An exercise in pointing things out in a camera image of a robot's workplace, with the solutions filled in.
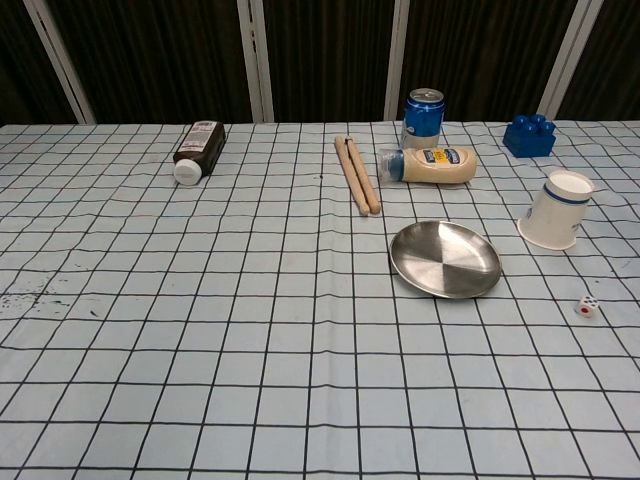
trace white bottle cap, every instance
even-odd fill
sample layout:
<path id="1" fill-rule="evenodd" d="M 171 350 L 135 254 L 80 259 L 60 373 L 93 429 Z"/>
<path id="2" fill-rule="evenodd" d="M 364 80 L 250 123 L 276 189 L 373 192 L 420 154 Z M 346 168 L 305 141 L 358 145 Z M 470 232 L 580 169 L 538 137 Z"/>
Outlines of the white bottle cap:
<path id="1" fill-rule="evenodd" d="M 184 158 L 176 162 L 173 167 L 173 176 L 182 185 L 195 185 L 202 177 L 202 169 L 193 160 Z"/>

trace metal plate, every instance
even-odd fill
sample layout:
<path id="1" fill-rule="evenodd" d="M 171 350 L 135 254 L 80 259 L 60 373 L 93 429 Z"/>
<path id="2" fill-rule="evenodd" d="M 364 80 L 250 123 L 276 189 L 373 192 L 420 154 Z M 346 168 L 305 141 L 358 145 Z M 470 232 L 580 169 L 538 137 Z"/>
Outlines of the metal plate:
<path id="1" fill-rule="evenodd" d="M 409 225 L 393 237 L 389 250 L 402 278 L 437 297 L 477 297 L 500 278 L 500 257 L 493 245 L 455 223 Z"/>

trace blue can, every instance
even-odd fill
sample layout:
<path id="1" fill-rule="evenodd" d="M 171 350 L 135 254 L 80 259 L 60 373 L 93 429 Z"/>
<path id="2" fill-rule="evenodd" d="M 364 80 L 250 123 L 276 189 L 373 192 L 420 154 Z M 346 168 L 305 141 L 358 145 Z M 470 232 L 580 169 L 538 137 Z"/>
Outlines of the blue can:
<path id="1" fill-rule="evenodd" d="M 402 125 L 402 148 L 434 148 L 438 145 L 444 95 L 431 88 L 412 90 L 407 98 Z"/>

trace wooden stick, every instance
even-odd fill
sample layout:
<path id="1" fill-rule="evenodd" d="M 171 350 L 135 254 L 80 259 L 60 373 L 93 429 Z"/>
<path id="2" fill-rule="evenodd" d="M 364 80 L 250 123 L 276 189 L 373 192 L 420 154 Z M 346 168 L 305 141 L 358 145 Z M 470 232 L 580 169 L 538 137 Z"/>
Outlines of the wooden stick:
<path id="1" fill-rule="evenodd" d="M 380 213 L 380 201 L 378 200 L 376 192 L 373 190 L 371 182 L 369 181 L 369 175 L 367 174 L 367 169 L 365 168 L 362 157 L 360 156 L 360 150 L 358 150 L 356 142 L 354 142 L 351 137 L 347 137 L 347 148 L 349 149 L 349 156 L 351 156 L 351 161 L 353 162 L 353 166 L 356 169 L 358 178 L 360 179 L 360 185 L 362 185 L 362 190 L 364 191 L 364 196 L 367 199 L 371 213 Z"/>
<path id="2" fill-rule="evenodd" d="M 335 138 L 335 144 L 338 157 L 340 157 L 340 163 L 342 164 L 342 170 L 344 170 L 344 176 L 347 178 L 347 183 L 351 189 L 351 195 L 353 195 L 353 199 L 356 201 L 358 210 L 360 210 L 360 215 L 369 215 L 369 205 L 367 205 L 367 200 L 364 193 L 362 193 L 362 187 L 358 181 L 358 176 L 353 169 L 351 160 L 349 159 L 349 152 L 347 151 L 347 145 L 344 142 L 344 138 L 337 136 Z"/>

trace curtain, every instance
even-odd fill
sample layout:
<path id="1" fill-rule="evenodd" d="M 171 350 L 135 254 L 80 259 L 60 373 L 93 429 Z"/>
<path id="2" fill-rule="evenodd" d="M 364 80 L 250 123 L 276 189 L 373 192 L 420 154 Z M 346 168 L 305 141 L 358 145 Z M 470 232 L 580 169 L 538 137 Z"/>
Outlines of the curtain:
<path id="1" fill-rule="evenodd" d="M 393 0 L 264 0 L 280 122 L 382 120 Z"/>
<path id="2" fill-rule="evenodd" d="M 235 0 L 55 0 L 98 122 L 250 122 Z"/>
<path id="3" fill-rule="evenodd" d="M 576 0 L 412 1 L 398 118 L 414 88 L 444 93 L 446 120 L 535 113 Z"/>
<path id="4" fill-rule="evenodd" d="M 0 1 L 0 123 L 75 123 L 21 0 Z"/>
<path id="5" fill-rule="evenodd" d="M 558 118 L 640 119 L 640 2 L 602 4 Z"/>

